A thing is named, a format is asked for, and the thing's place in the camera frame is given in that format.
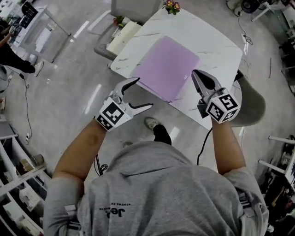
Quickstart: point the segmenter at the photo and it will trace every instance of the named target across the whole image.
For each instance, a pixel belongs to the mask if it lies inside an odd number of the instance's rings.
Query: gray concrete floor
[[[110,1],[39,0],[35,5],[48,4],[49,10],[62,25],[75,33],[85,21],[92,22],[109,9]],[[227,8],[225,0],[179,2],[183,9],[205,20],[243,49],[238,19]],[[273,34],[260,20],[252,23],[247,14],[241,16],[240,23],[254,43],[249,47],[247,57],[243,57],[248,63],[242,60],[240,70],[248,75],[249,81],[264,96],[267,105],[265,117],[259,124],[246,127],[242,139],[247,165],[260,178],[265,168],[259,166],[257,160],[278,158],[281,151],[281,143],[268,140],[268,136],[287,137],[295,131],[295,98],[281,74],[279,45]],[[66,45],[53,64],[45,62],[38,77],[27,75],[30,85],[29,118],[33,130],[28,149],[33,154],[41,153],[44,156],[49,171],[54,170],[61,154],[97,114],[104,98],[121,80],[119,75],[106,67],[109,61],[93,51],[96,40],[96,36],[84,30],[75,42]],[[268,78],[270,57],[272,71],[271,78]],[[3,81],[0,82],[0,87],[5,85]],[[97,86],[101,88],[89,107],[89,100]],[[4,111],[22,137],[29,131],[24,92],[24,82],[15,76],[5,92],[7,100]],[[153,134],[143,125],[145,116],[157,118],[169,133],[173,131],[177,134],[173,146],[196,163],[206,129],[138,86],[130,89],[127,97],[135,105],[144,101],[155,105],[107,135],[99,152],[101,164],[109,164],[123,148],[125,141],[153,139]],[[238,136],[240,128],[234,131]],[[208,138],[200,164],[216,169],[212,135]],[[94,177],[96,173],[92,167],[88,179]]]

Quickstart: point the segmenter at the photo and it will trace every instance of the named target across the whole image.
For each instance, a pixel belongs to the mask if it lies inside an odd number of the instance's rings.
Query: marble tabletop
[[[168,15],[165,9],[157,11],[127,43],[111,69],[130,78],[152,45],[165,35],[197,54],[200,61],[196,69],[212,74],[230,91],[242,58],[241,49],[217,29],[184,9],[175,16]],[[137,84],[150,91],[144,84]],[[197,110],[200,98],[192,79],[187,79],[170,105],[210,129],[211,119],[203,119]]]

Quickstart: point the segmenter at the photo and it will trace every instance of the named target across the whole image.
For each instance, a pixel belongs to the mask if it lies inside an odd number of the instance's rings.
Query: person in black clothing
[[[37,76],[42,69],[44,62],[41,61],[32,66],[29,61],[22,60],[8,45],[8,41],[13,34],[9,33],[10,26],[4,20],[0,20],[0,64],[12,66],[24,73],[34,73]]]

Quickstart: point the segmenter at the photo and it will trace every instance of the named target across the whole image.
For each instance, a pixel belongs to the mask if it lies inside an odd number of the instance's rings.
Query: chair
[[[99,35],[94,51],[105,58],[115,60],[116,56],[106,50],[106,45],[112,41],[111,36],[117,29],[113,19],[123,16],[144,24],[158,11],[161,2],[162,0],[112,0],[111,9],[88,27],[89,33]]]
[[[266,111],[266,101],[251,86],[245,76],[239,78],[242,91],[242,104],[238,115],[230,122],[232,127],[243,127],[257,124]]]

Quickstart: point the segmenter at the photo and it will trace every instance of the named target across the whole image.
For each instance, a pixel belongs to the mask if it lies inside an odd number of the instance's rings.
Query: white marker cube
[[[107,131],[111,131],[131,120],[131,117],[111,97],[108,97],[100,109],[100,114],[95,119]]]
[[[236,98],[232,94],[226,92],[222,95],[212,97],[206,112],[221,124],[235,118],[239,110],[240,106]]]

